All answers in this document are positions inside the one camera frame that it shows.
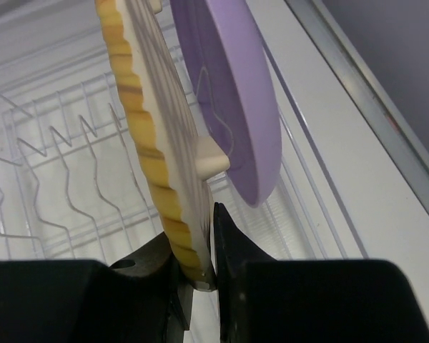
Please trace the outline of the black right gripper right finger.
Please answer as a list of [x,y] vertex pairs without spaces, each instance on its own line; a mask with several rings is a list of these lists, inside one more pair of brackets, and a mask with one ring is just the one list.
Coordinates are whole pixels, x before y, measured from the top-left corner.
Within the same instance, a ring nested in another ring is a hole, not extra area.
[[381,259],[272,258],[214,206],[222,342],[429,342],[407,277]]

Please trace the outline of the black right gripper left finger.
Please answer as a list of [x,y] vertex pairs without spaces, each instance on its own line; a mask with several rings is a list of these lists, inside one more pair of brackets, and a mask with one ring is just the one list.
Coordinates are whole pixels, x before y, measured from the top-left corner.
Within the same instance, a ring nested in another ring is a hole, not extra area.
[[191,311],[164,234],[111,266],[0,261],[0,342],[182,342]]

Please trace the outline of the square woven orange tray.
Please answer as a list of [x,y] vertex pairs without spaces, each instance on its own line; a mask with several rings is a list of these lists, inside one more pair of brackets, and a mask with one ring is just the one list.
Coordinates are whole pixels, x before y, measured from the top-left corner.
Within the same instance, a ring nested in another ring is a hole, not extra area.
[[160,1],[97,1],[102,36],[129,133],[171,249],[195,289],[216,289],[208,180],[230,166],[200,136],[156,15]]

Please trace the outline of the purple plate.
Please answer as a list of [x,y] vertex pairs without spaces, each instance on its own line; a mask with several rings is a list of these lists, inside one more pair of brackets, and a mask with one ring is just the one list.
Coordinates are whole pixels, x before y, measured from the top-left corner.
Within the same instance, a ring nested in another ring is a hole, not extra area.
[[171,1],[194,95],[209,134],[228,156],[227,175],[251,207],[275,188],[280,113],[262,37],[246,1]]

